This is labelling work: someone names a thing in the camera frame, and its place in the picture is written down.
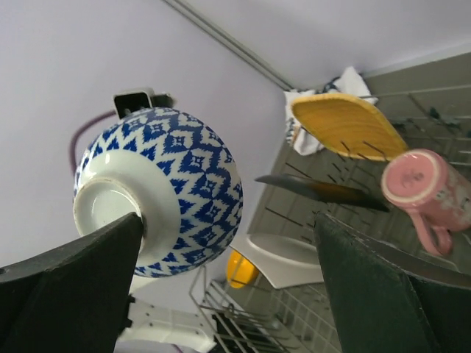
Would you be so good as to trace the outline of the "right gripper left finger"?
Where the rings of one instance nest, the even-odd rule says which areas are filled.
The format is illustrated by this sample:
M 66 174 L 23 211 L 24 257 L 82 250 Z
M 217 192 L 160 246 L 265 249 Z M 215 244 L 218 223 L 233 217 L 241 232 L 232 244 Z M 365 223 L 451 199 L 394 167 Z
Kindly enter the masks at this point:
M 1 268 L 1 351 L 113 352 L 143 233 L 130 213 Z

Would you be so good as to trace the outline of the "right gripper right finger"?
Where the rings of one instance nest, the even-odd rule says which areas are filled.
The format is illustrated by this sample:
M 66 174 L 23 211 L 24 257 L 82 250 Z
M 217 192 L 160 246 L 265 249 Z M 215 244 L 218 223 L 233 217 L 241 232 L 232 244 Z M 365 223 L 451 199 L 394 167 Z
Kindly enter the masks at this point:
M 315 216 L 314 236 L 343 352 L 470 351 L 470 275 L 325 213 Z

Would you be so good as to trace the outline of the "white square plate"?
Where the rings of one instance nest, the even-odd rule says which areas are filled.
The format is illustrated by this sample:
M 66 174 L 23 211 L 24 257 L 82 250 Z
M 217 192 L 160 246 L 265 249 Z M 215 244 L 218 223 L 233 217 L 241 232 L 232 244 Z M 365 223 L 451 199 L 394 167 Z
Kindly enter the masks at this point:
M 282 235 L 237 235 L 231 248 L 247 258 L 275 289 L 323 283 L 316 247 Z

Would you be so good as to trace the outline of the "pink ceramic mug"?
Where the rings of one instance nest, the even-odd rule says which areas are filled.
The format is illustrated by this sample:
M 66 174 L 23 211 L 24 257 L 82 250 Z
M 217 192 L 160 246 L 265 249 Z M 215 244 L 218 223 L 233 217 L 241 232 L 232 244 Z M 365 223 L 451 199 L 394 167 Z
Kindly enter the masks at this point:
M 412 149 L 383 170 L 386 199 L 412 221 L 427 252 L 445 256 L 453 232 L 470 228 L 470 181 L 434 151 Z

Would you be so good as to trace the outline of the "blue white patterned bowl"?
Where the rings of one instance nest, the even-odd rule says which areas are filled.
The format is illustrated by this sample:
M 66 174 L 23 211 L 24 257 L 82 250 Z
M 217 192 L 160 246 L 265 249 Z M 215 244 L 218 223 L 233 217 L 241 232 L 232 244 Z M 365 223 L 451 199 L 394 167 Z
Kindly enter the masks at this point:
M 216 259 L 235 237 L 242 209 L 230 150 L 207 124 L 174 108 L 136 111 L 106 128 L 75 171 L 80 235 L 128 213 L 142 220 L 141 277 L 170 277 Z

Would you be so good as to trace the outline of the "yellow woven-pattern plate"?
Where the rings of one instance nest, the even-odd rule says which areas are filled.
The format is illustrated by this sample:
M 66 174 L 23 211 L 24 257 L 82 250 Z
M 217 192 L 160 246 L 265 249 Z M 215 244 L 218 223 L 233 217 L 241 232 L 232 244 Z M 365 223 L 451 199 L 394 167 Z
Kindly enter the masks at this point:
M 311 134 L 315 135 L 322 145 L 339 155 L 371 161 L 390 161 L 408 150 L 406 142 L 392 126 L 386 116 L 376 107 L 356 96 L 337 93 L 335 95 L 305 97 L 293 101 L 293 114 L 301 110 L 303 104 L 335 99 L 339 107 L 347 103 L 348 116 L 331 123 L 314 121 Z

